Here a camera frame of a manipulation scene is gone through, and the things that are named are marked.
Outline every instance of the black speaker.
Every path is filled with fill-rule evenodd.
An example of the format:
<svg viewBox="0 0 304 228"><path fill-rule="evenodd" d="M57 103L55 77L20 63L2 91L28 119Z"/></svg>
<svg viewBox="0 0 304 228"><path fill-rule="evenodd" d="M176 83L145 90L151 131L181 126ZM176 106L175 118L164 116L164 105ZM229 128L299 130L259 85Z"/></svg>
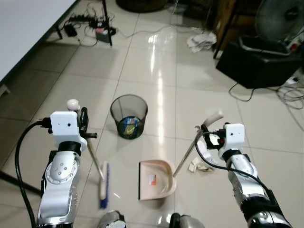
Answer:
<svg viewBox="0 0 304 228"><path fill-rule="evenodd" d="M283 85L301 64L301 55L281 57L251 52L230 42L216 68L246 88L265 88Z"/></svg>

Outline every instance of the electric fan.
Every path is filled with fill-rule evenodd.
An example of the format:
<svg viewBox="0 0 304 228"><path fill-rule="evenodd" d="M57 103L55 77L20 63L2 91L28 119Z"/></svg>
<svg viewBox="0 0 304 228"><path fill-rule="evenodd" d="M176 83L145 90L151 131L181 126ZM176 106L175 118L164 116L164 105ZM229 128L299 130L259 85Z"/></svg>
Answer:
<svg viewBox="0 0 304 228"><path fill-rule="evenodd" d="M241 37L240 46L253 52L288 56L284 41L304 31L304 0L263 0L256 15L258 37Z"/></svg>

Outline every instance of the tile floor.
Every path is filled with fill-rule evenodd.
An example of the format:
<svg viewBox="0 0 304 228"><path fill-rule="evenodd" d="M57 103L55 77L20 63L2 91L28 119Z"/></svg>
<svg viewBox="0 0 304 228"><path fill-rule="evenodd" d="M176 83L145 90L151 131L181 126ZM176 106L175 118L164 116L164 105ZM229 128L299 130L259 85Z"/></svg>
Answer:
<svg viewBox="0 0 304 228"><path fill-rule="evenodd" d="M99 3L93 6L99 9ZM87 1L73 10L83 13ZM108 0L113 26L130 35L140 30L154 31L168 24L170 13L137 14L120 9ZM84 37L79 29L79 38ZM253 99L240 102L228 95L234 81L215 69L212 52L192 54L185 41L190 32L165 28L158 33L113 37L113 48L98 43L80 47L77 40L64 38L41 45L24 67L8 82L10 95L0 98L0 167L15 176L14 149L17 139L32 121L65 110L68 99L76 98L88 107L90 130L97 157L111 165L108 209L120 210L131 228L168 227L173 212L198 218L207 228L247 227L232 193L227 173L190 173L187 160L177 176L178 187L163 200L139 202L138 162L167 159L178 165L195 135L194 126L217 110L224 122L246 127L245 152L257 166L260 178L277 197L294 228L304 224L304 135L285 106L271 93L258 91ZM49 41L56 39L52 34ZM240 97L250 91L236 88ZM109 115L111 102L124 94L136 94L149 106L144 134L132 141L117 136ZM304 112L295 112L304 124ZM46 130L32 130L21 148L24 181L39 188L53 138ZM81 180L76 228L95 228L106 212L98 208L98 176L87 152L81 160ZM37 212L39 197L29 193ZM0 180L0 226L29 227L29 219L19 189Z"/></svg>

